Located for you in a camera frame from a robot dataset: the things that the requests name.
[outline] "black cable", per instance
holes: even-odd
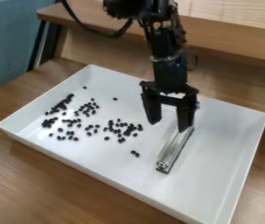
[[[75,20],[84,30],[95,33],[95,34],[102,35],[107,38],[120,38],[128,30],[128,28],[130,28],[130,26],[133,24],[133,19],[129,18],[126,24],[118,31],[113,31],[113,32],[98,31],[94,28],[93,25],[82,23],[77,18],[76,14],[73,12],[73,10],[69,6],[69,4],[66,2],[66,0],[60,0],[60,2],[65,7],[67,13],[71,16],[71,18]]]
[[[199,57],[198,57],[198,55],[195,54],[192,45],[189,45],[189,46],[187,47],[187,49],[188,49],[188,50],[191,50],[192,55],[193,55],[193,57],[194,57],[194,66],[193,66],[193,68],[189,68],[189,67],[187,67],[187,70],[188,70],[189,72],[192,72],[192,71],[194,71],[194,70],[197,68],[197,66],[198,66],[198,64],[199,64]]]

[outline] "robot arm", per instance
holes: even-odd
[[[178,130],[184,132],[193,125],[199,91],[187,84],[186,39],[178,5],[173,0],[104,0],[103,7],[114,18],[137,20],[150,43],[155,81],[140,83],[149,122],[158,123],[161,105],[168,104],[177,107]],[[166,96],[180,93],[182,99]]]

